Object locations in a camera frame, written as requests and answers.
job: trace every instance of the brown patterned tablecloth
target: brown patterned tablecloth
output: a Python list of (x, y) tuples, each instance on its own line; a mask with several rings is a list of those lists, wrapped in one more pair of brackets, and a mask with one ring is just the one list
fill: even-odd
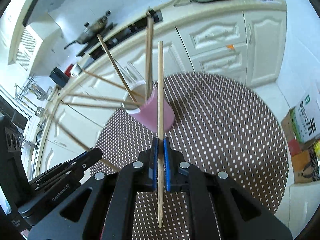
[[(286, 143), (276, 118), (252, 90), (238, 82), (203, 73), (165, 78), (164, 95), (175, 112), (175, 123), (165, 134), (171, 147), (202, 171), (226, 171), (272, 213), (275, 213), (288, 177)], [(151, 148), (149, 131), (125, 111), (116, 111), (96, 146), (119, 168)], [(91, 167), (113, 170), (101, 162)], [(163, 227), (157, 225), (156, 193), (139, 192), (133, 239), (189, 239), (186, 196), (164, 194)]]

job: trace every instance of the pink cup with white rim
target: pink cup with white rim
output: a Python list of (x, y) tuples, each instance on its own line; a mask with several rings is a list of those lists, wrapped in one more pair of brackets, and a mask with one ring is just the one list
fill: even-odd
[[(145, 95), (146, 91), (146, 82), (144, 80), (138, 81), (134, 86), (130, 88), (132, 91), (137, 92), (141, 95)], [(147, 100), (141, 98), (140, 96), (134, 95), (138, 103), (141, 103), (142, 106), (135, 108), (132, 105), (125, 105), (126, 112), (134, 117), (138, 122), (143, 124), (152, 132), (158, 132), (158, 90), (153, 86), (153, 91), (151, 96)], [(132, 102), (129, 94), (126, 93), (124, 96), (124, 101)], [(167, 132), (173, 125), (174, 122), (174, 111), (168, 102), (164, 99), (163, 102), (163, 130)]]

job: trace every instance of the frying pan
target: frying pan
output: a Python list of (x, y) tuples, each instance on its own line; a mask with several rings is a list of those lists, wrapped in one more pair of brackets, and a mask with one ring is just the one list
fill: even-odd
[(108, 23), (108, 16), (110, 15), (110, 11), (107, 11), (106, 14), (98, 19), (94, 24), (90, 25), (86, 23), (84, 26), (86, 29), (80, 34), (80, 36), (74, 40), (73, 42), (69, 43), (64, 49), (67, 49), (70, 45), (78, 43), (78, 44), (86, 44), (88, 43), (94, 36), (99, 34), (107, 25)]

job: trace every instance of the metal bolt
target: metal bolt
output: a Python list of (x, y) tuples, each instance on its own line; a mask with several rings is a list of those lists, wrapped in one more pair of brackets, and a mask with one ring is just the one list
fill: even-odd
[(228, 177), (228, 173), (226, 173), (225, 171), (220, 171), (220, 172), (218, 173), (218, 177), (219, 177), (220, 179), (226, 179), (226, 178)]
[(180, 167), (183, 168), (183, 169), (187, 169), (187, 168), (190, 167), (190, 163), (182, 162), (182, 163), (180, 163)]
[(104, 173), (103, 172), (98, 172), (94, 175), (94, 178), (96, 180), (100, 180), (100, 179), (103, 179), (104, 178)]
[(143, 166), (143, 163), (142, 163), (142, 162), (134, 162), (134, 163), (133, 163), (133, 166), (134, 166), (135, 168), (141, 168), (141, 167)]

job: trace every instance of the chopstick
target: chopstick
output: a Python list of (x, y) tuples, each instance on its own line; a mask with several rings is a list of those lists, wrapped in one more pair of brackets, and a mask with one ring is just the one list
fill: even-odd
[(101, 45), (102, 45), (105, 53), (108, 55), (111, 63), (113, 64), (113, 67), (115, 68), (115, 70), (116, 70), (119, 78), (121, 79), (121, 81), (122, 81), (125, 89), (127, 90), (129, 96), (131, 97), (132, 101), (133, 101), (133, 102), (137, 102), (137, 100), (135, 99), (134, 95), (132, 94), (132, 92), (131, 92), (131, 90), (130, 90), (128, 84), (127, 84), (127, 82), (124, 80), (124, 78), (123, 78), (120, 70), (118, 69), (118, 66), (116, 65), (116, 62), (114, 61), (112, 55), (110, 54), (110, 52), (109, 52), (109, 50), (108, 50), (108, 48), (107, 48), (107, 45), (104, 43), (104, 40), (103, 40), (103, 38), (101, 37), (100, 34), (98, 34), (98, 39), (99, 39), (99, 41), (100, 41), (100, 43), (101, 43)]
[[(113, 81), (110, 81), (110, 80), (108, 80), (108, 79), (105, 79), (105, 78), (103, 78), (103, 77), (101, 77), (101, 76), (99, 76), (99, 75), (93, 74), (93, 73), (91, 73), (91, 72), (85, 71), (84, 69), (82, 69), (82, 71), (83, 71), (84, 73), (86, 73), (87, 75), (89, 75), (89, 76), (92, 76), (92, 77), (95, 77), (95, 78), (97, 78), (97, 79), (100, 79), (100, 80), (102, 80), (102, 81), (104, 81), (104, 82), (106, 82), (106, 83), (109, 83), (110, 85), (113, 85), (113, 86), (117, 87), (117, 88), (126, 90), (126, 88), (125, 88), (124, 86), (121, 86), (121, 85), (119, 85), (119, 84), (117, 84), (117, 83), (115, 83), (115, 82), (113, 82)], [(144, 98), (144, 96), (143, 96), (142, 94), (139, 94), (139, 93), (137, 93), (137, 92), (135, 92), (135, 91), (131, 91), (131, 93), (133, 93), (134, 95), (139, 96), (139, 97), (141, 97), (141, 98)]]
[[(72, 139), (77, 145), (79, 145), (81, 148), (83, 148), (85, 151), (90, 151), (90, 148), (85, 145), (83, 142), (81, 142), (78, 138), (76, 138), (67, 128), (65, 128), (62, 124), (60, 124), (55, 118), (52, 119), (59, 127), (61, 130), (63, 130), (70, 139)], [(109, 166), (110, 168), (112, 168), (113, 170), (115, 170), (116, 172), (119, 172), (120, 169), (113, 165), (111, 162), (107, 161), (106, 159), (101, 159), (100, 160), (102, 163), (104, 163), (105, 165)]]
[(163, 220), (163, 179), (164, 179), (164, 148), (163, 148), (163, 42), (158, 44), (158, 227)]
[(83, 106), (83, 107), (92, 107), (92, 108), (103, 108), (103, 109), (112, 109), (117, 110), (119, 108), (123, 108), (121, 106), (104, 106), (104, 105), (92, 105), (92, 104), (80, 104), (80, 103), (69, 103), (69, 102), (61, 102), (63, 105), (67, 106)]
[(128, 102), (117, 98), (108, 98), (108, 97), (96, 97), (96, 96), (90, 96), (90, 95), (83, 95), (83, 94), (68, 94), (67, 96), (71, 97), (81, 97), (81, 98), (90, 98), (90, 99), (96, 99), (101, 101), (109, 101), (109, 102), (116, 102), (116, 103), (123, 103), (128, 105), (134, 105), (134, 106), (142, 106), (140, 103), (135, 102)]
[(148, 16), (147, 40), (146, 40), (146, 101), (152, 92), (152, 38), (153, 38), (153, 19)]

